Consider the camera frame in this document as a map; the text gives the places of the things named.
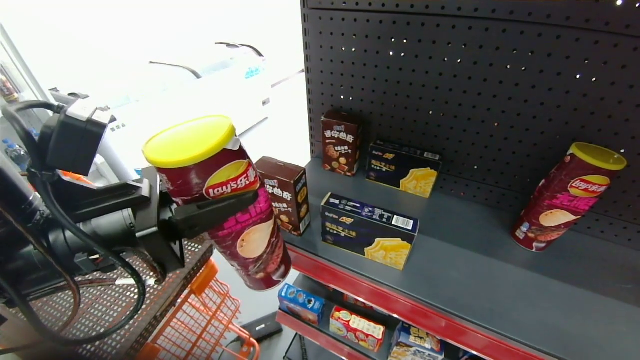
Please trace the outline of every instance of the red shelf edge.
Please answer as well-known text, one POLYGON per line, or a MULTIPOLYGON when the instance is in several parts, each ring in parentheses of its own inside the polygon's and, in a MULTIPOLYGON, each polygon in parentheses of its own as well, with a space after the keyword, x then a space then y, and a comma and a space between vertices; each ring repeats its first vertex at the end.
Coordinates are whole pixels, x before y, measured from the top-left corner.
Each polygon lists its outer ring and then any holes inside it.
POLYGON ((370 360, 367 356, 282 310, 278 310, 276 321, 343 359, 370 360))
POLYGON ((547 360, 550 356, 509 339, 486 334, 474 325, 426 307, 349 270, 329 264, 295 246, 288 246, 293 268, 323 284, 356 296, 439 338, 492 360, 547 360))

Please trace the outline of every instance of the yellow lid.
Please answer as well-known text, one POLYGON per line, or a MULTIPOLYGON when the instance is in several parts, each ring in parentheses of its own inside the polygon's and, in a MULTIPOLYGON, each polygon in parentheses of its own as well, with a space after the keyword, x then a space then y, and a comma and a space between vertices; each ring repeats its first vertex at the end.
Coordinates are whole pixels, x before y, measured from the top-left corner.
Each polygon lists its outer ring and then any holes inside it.
POLYGON ((155 167, 188 167, 220 152, 235 135, 230 118, 199 117, 154 135, 142 147, 142 154, 155 167))
POLYGON ((571 145, 571 152, 580 159, 607 170, 622 170, 627 161, 618 153, 590 143, 576 142, 571 145))

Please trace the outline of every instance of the snack box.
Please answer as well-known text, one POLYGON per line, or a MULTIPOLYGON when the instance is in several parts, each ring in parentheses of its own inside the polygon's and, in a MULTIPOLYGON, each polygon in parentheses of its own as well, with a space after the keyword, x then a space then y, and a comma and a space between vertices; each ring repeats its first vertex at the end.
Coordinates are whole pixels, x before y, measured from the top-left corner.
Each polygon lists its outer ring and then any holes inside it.
POLYGON ((385 327, 336 306, 331 312, 329 330, 372 351, 378 351, 385 338, 385 327))
POLYGON ((322 240, 398 270, 404 268, 419 221, 329 193, 322 201, 322 240))
POLYGON ((297 287, 284 284, 278 293, 280 309, 302 320, 318 325, 322 320, 324 299, 297 287))
POLYGON ((428 198, 442 157, 413 147, 376 140, 369 146, 367 179, 428 198))
POLYGON ((327 111, 321 119, 323 168, 340 175, 353 176, 358 171, 362 123, 355 115, 337 110, 327 111))
POLYGON ((261 157, 255 167, 269 192, 280 228, 302 235, 311 221, 305 168, 267 156, 261 157))
POLYGON ((401 322, 394 333, 388 360, 442 360, 444 341, 401 322))

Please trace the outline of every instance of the water bottle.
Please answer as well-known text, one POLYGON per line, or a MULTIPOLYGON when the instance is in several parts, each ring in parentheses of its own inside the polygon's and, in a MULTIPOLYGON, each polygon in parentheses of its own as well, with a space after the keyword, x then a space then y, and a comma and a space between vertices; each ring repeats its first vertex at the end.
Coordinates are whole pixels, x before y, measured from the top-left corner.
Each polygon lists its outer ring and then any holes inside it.
POLYGON ((29 154, 20 145, 12 144, 14 146, 13 154, 10 156, 11 160, 18 165, 21 171, 26 171, 29 165, 29 154))
POLYGON ((2 143, 4 145, 4 153, 9 156, 9 144, 11 143, 11 140, 9 139, 2 139, 2 143))
POLYGON ((33 137, 34 137, 36 140, 38 140, 38 137, 40 137, 40 133, 36 130, 36 128, 35 128, 35 127, 32 127, 30 131, 31 131, 31 134, 33 135, 33 137))

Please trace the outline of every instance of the brown cookie box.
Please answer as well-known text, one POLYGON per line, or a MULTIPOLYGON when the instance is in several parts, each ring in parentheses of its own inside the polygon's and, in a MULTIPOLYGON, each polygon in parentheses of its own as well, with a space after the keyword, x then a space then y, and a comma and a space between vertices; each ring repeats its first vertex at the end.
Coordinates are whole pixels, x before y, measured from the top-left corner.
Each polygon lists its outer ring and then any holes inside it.
POLYGON ((305 168, 267 156, 258 160, 255 167, 269 192, 280 228, 302 235, 311 220, 305 168))
POLYGON ((353 176, 358 171, 362 121, 355 115, 337 110, 322 117, 323 168, 353 176))

